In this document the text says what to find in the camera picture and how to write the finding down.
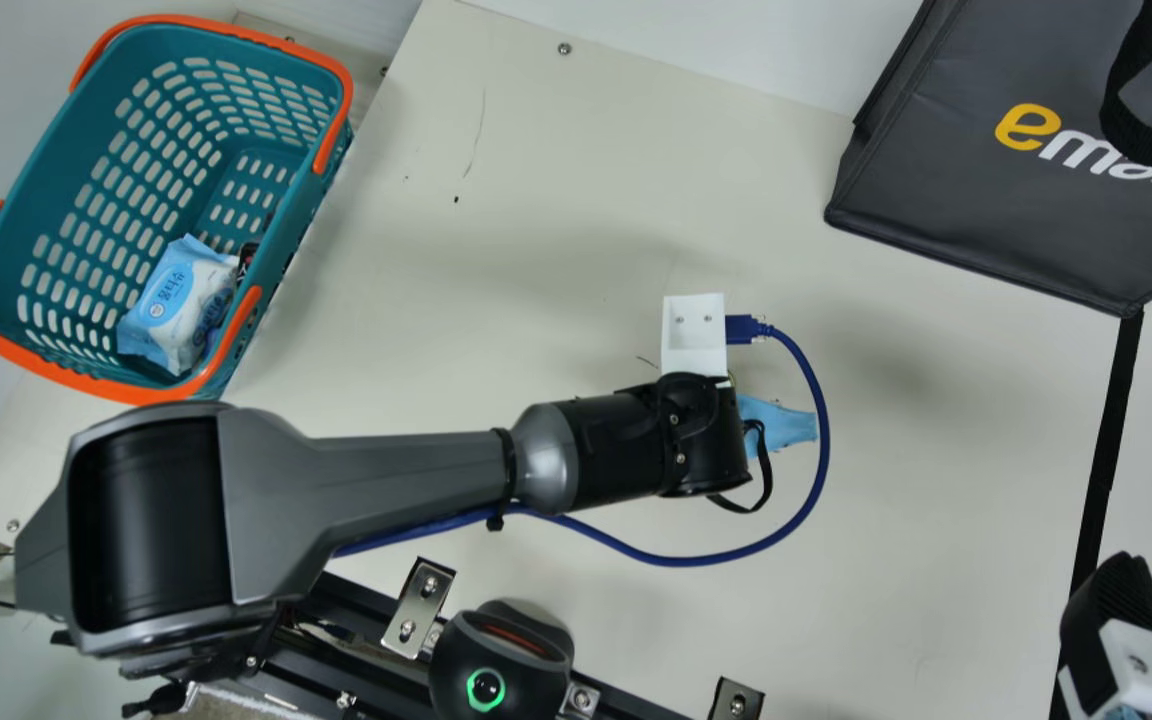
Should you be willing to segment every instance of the black bag strap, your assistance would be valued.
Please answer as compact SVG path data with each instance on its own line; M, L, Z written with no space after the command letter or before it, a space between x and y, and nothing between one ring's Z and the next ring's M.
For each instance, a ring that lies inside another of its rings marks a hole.
M1152 167L1152 127L1128 109L1120 92L1152 63L1152 0L1144 0L1140 14L1128 29L1123 46L1111 68L1101 105L1101 129L1107 141L1134 162Z

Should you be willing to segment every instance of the wet wipes package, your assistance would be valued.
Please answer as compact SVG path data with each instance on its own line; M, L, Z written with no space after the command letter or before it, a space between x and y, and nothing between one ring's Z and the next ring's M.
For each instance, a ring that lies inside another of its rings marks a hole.
M169 243L136 306L119 320L120 354L147 357L174 376L194 369L233 300L237 268L237 256L192 234Z

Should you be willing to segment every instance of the plastic basket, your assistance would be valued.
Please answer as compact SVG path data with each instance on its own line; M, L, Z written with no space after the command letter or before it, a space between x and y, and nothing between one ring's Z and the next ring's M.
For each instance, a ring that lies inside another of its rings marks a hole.
M184 15L112 28L0 200L0 355L134 406L218 397L353 134L349 73L293 41ZM192 373L120 356L116 323L166 243L260 242Z

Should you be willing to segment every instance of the usb connector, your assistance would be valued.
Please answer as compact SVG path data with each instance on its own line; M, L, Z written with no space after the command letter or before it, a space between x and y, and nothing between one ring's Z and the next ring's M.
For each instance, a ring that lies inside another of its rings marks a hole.
M727 344L749 344L767 334L767 325L752 314L727 314Z

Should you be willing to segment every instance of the green led light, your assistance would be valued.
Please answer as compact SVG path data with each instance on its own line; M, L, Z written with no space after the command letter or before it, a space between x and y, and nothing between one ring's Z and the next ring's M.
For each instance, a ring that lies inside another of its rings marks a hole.
M480 675L488 673L494 675L495 679L499 680L500 692L497 694L495 698L493 698L492 702L480 702L479 698L473 697L473 685L477 683L477 680L479 680ZM465 680L465 697L470 702L470 707L472 707L473 710L477 710L479 712L490 712L493 710L494 706L498 706L500 705L500 703L505 702L505 679L500 676L500 673L497 673L497 670L493 670L490 667L479 667L479 669L475 670L473 674L470 675L469 680Z

